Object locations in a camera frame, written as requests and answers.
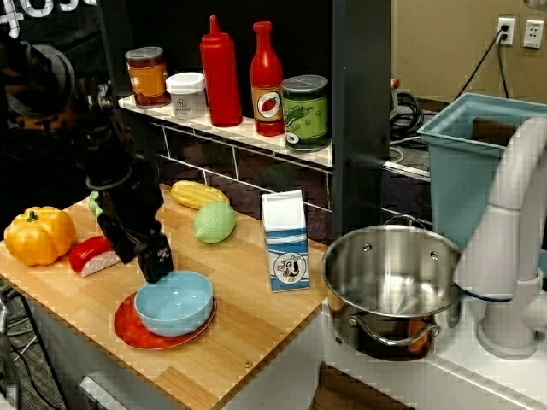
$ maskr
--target red plate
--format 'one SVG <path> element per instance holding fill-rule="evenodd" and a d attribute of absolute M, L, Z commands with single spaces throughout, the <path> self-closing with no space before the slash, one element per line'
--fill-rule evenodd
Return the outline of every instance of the red plate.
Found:
<path fill-rule="evenodd" d="M 205 323 L 196 330 L 182 336 L 160 336 L 144 327 L 143 322 L 133 306 L 135 295 L 136 293 L 130 295 L 116 310 L 116 315 L 114 316 L 114 330 L 116 336 L 119 337 L 123 343 L 136 349 L 169 349 L 187 343 L 205 330 L 216 313 L 216 300 L 213 299 L 213 310 L 211 310 L 211 315 L 205 320 Z"/>

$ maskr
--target wooden countertop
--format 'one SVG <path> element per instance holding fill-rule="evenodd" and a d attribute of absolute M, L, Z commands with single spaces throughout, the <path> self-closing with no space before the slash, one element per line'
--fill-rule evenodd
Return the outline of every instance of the wooden countertop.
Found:
<path fill-rule="evenodd" d="M 66 255 L 50 266 L 24 266 L 1 242 L 0 279 L 181 408 L 221 408 L 320 312 L 326 246 L 309 241 L 309 289 L 273 293 L 260 220 L 237 214 L 228 239 L 201 243 L 191 229 L 196 210 L 174 202 L 169 191 L 162 185 L 165 204 L 157 218 L 171 243 L 175 269 L 206 276 L 218 302 L 213 322 L 189 343 L 143 351 L 115 335 L 116 309 L 144 283 L 136 260 L 81 278 Z M 66 211 L 77 243 L 101 234 L 87 200 Z"/>

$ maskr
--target blue bin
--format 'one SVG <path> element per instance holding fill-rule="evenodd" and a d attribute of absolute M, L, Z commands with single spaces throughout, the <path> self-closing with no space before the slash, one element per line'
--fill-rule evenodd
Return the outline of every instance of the blue bin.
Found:
<path fill-rule="evenodd" d="M 475 118 L 514 127 L 547 105 L 463 94 L 418 130 L 429 144 L 433 230 L 464 249 L 479 223 L 505 147 L 471 139 Z M 547 274 L 547 251 L 540 267 Z"/>

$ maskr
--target stainless steel pot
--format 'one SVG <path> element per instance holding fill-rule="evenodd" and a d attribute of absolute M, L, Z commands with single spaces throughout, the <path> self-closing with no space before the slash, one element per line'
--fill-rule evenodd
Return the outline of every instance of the stainless steel pot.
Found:
<path fill-rule="evenodd" d="M 370 226 L 337 239 L 323 256 L 321 273 L 343 301 L 331 309 L 338 334 L 374 357 L 407 360 L 430 353 L 434 337 L 448 336 L 459 320 L 452 278 L 460 254 L 445 237 L 406 225 Z"/>

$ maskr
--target corn cob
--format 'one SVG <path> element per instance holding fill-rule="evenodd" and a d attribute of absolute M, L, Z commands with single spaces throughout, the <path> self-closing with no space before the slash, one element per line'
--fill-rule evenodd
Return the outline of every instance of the corn cob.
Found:
<path fill-rule="evenodd" d="M 193 181 L 178 181 L 171 188 L 171 197 L 181 205 L 200 209 L 203 205 L 213 201 L 224 201 L 228 205 L 230 200 L 226 196 L 205 184 Z"/>

